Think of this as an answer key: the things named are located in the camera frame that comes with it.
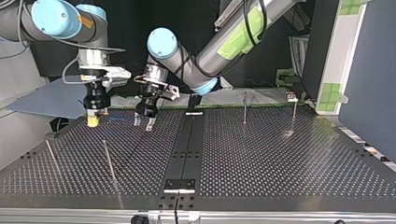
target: black panel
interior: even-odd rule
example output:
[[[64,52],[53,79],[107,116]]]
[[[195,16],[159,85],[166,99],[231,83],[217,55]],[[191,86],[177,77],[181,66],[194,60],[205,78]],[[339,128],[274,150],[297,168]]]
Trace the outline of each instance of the black panel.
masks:
[[[396,1],[370,2],[346,85],[340,121],[396,161]]]
[[[303,71],[303,82],[309,95],[316,99],[332,38],[340,0],[317,0]]]

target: cable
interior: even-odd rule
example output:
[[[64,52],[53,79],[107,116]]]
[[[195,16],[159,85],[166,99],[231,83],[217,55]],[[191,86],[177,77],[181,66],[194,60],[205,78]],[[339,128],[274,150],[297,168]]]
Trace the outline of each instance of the cable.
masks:
[[[72,43],[69,41],[65,41],[62,39],[58,39],[58,38],[54,38],[52,37],[54,40],[57,40],[61,43],[64,43],[66,45],[70,45],[73,47],[77,47],[77,48],[81,48],[81,49],[99,49],[99,50],[106,50],[106,51],[110,51],[109,53],[115,53],[115,52],[124,52],[125,49],[113,49],[113,48],[101,48],[101,47],[93,47],[93,46],[88,46],[88,45],[81,45],[81,44],[77,44],[77,43]]]
[[[298,70],[298,66],[297,66],[297,60],[295,57],[295,51],[294,51],[294,45],[293,45],[293,41],[290,41],[290,48],[291,48],[291,55],[292,55],[292,59],[294,61],[295,67],[296,67],[296,73],[297,73],[297,77],[300,79],[301,85],[303,86],[304,91],[306,92],[306,95],[310,98],[312,104],[314,104],[315,107],[317,107],[317,103],[315,102],[316,100],[309,94],[308,90],[305,87],[305,84],[303,82],[303,77],[300,74],[299,70]]]
[[[24,47],[28,48],[29,46],[28,46],[28,45],[25,45],[25,44],[23,43],[23,40],[22,40],[22,33],[21,33],[21,23],[22,23],[22,10],[23,10],[23,4],[24,4],[23,0],[20,0],[20,7],[18,8],[18,24],[17,24],[17,26],[18,26],[18,39],[20,40],[21,44],[22,44]]]
[[[4,9],[6,7],[11,6],[14,4],[17,0],[4,0],[3,2],[0,3],[0,10]]]
[[[177,215],[177,204],[178,204],[178,194],[177,194],[177,199],[176,199],[176,206],[175,206],[175,223],[178,224],[178,215]]]
[[[24,48],[21,52],[13,54],[13,55],[9,55],[9,56],[5,56],[5,57],[1,57],[0,60],[2,59],[10,59],[10,58],[15,58],[17,56],[20,56],[21,54],[23,54],[28,48]]]
[[[76,57],[75,59],[73,59],[70,63],[68,63],[68,64],[64,67],[64,70],[62,71],[62,81],[64,82],[64,84],[67,84],[67,85],[85,85],[85,84],[88,84],[88,83],[92,83],[92,82],[100,81],[100,80],[101,80],[100,78],[98,78],[98,79],[96,79],[96,80],[82,81],[82,82],[70,82],[70,81],[67,81],[67,80],[66,80],[66,72],[67,72],[67,70],[69,69],[69,67],[70,67],[71,65],[73,65],[73,63],[76,63],[77,61],[78,61],[78,54],[77,54],[77,57]]]
[[[185,64],[184,63],[184,49],[183,49],[183,47],[181,46],[180,43],[178,44],[178,48],[180,49],[180,60],[181,60],[181,63],[182,63],[181,68],[180,68],[180,84],[179,84],[179,86],[181,88],[181,85],[183,84],[184,64]]]
[[[251,33],[250,24],[249,24],[249,20],[248,20],[248,14],[247,14],[247,11],[248,11],[248,0],[244,0],[243,10],[244,10],[245,26],[247,28],[248,38],[250,39],[251,44],[254,47],[256,47],[257,44],[256,44],[256,41],[254,40],[253,33]]]
[[[262,37],[264,36],[265,31],[267,30],[268,15],[267,15],[267,10],[265,8],[264,2],[262,0],[259,0],[259,2],[260,2],[260,6],[262,8],[262,16],[263,16],[263,20],[264,20],[264,25],[262,27],[262,32],[258,35],[258,37],[260,38],[259,42],[261,42],[262,41]],[[246,28],[247,28],[247,35],[249,36],[249,40],[250,40],[251,44],[253,46],[257,46],[258,44],[254,40],[253,34],[251,32],[251,29],[250,29],[247,8],[248,8],[248,0],[244,0],[243,10],[244,10],[245,25],[246,25]],[[218,73],[218,74],[210,74],[210,73],[207,73],[206,71],[204,71],[204,69],[201,68],[201,66],[198,64],[198,62],[196,62],[196,59],[194,57],[192,57],[192,56],[191,56],[191,61],[195,65],[195,67],[198,69],[198,71],[200,71],[204,76],[206,76],[206,77],[223,77],[225,74],[229,73],[233,69],[233,67],[243,58],[243,56],[244,55],[240,56],[235,61],[235,63],[233,63],[230,66],[230,68],[227,70],[227,72]]]
[[[12,5],[12,4],[14,4],[15,2],[16,2],[17,0],[9,0],[9,1],[5,1],[5,2],[2,2],[2,3],[0,3],[0,9],[3,9],[3,8],[5,8],[5,7],[8,7],[9,5]],[[21,17],[22,17],[22,10],[24,9],[24,8],[26,8],[26,6],[25,6],[25,4],[24,4],[24,1],[23,0],[20,0],[20,5],[19,5],[19,8],[18,8],[18,17],[17,17],[17,20],[18,20],[18,22],[17,22],[17,25],[18,25],[18,39],[19,39],[19,41],[20,41],[20,43],[23,45],[23,50],[21,51],[21,52],[18,52],[18,53],[16,53],[16,54],[13,54],[13,55],[9,55],[9,56],[5,56],[5,57],[0,57],[0,60],[2,60],[2,59],[10,59],[10,58],[14,58],[14,57],[17,57],[17,56],[20,56],[21,54],[23,54],[29,47],[30,47],[30,42],[28,42],[26,45],[23,43],[23,40],[22,40],[22,35],[21,35]]]

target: white wall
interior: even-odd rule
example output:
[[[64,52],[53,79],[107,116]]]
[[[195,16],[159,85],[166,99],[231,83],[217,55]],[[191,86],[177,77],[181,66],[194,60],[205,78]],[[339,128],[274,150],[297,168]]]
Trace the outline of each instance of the white wall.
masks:
[[[0,41],[0,58],[21,52],[19,43]],[[5,109],[18,97],[45,85],[32,52],[11,59],[0,59],[0,170],[37,146],[50,132],[51,117],[28,115]]]

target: metal bracket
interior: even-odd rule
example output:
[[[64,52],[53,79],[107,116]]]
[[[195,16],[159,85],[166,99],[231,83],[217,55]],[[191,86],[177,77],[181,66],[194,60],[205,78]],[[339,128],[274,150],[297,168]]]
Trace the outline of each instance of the metal bracket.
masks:
[[[201,224],[201,218],[198,215],[189,216],[189,224]]]
[[[166,91],[163,93],[163,98],[166,100],[174,101],[180,97],[180,92],[177,86],[168,85]]]
[[[298,102],[296,94],[292,91],[285,92],[285,98],[286,98],[286,101],[288,101],[289,103],[297,103]]]
[[[149,224],[162,224],[161,218],[159,216],[148,216]]]
[[[194,179],[167,179],[165,183],[164,193],[195,193]]]
[[[81,66],[82,69],[103,69],[107,71],[106,77],[109,81],[104,81],[103,86],[106,88],[123,86],[126,84],[129,78],[131,78],[132,74],[123,67],[119,66],[103,66],[103,65],[88,65]],[[96,80],[95,76],[83,76],[81,78],[85,81]]]
[[[349,101],[349,98],[347,98],[347,96],[345,96],[343,93],[340,93],[340,98],[338,99],[338,102],[347,104],[348,101]]]

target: metal plate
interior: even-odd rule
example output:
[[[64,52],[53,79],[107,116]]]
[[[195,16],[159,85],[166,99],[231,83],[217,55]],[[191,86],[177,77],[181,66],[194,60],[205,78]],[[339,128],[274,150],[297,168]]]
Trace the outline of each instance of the metal plate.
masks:
[[[46,207],[68,207],[68,203],[56,199],[74,198],[74,208],[85,207],[83,204],[104,208],[108,207],[105,204],[108,200],[126,199],[124,208],[157,209],[183,112],[160,112],[150,133],[145,132],[145,122],[140,127],[134,126],[134,111],[110,113],[98,128],[90,129],[83,121],[53,141],[57,160],[51,158],[49,150],[39,148],[32,152],[30,160],[26,156],[16,161],[14,169],[8,167],[0,173],[0,199],[16,197],[21,199],[19,203],[34,207],[37,203],[30,204],[33,198],[40,202],[53,199],[56,204],[45,203]],[[117,182],[112,179],[103,140],[107,141]],[[89,202],[100,203],[89,205]],[[1,206],[7,203],[0,200]]]
[[[299,108],[293,120],[289,107],[243,116],[205,111],[202,170],[185,177],[200,178],[194,209],[396,212],[396,174],[326,119]]]

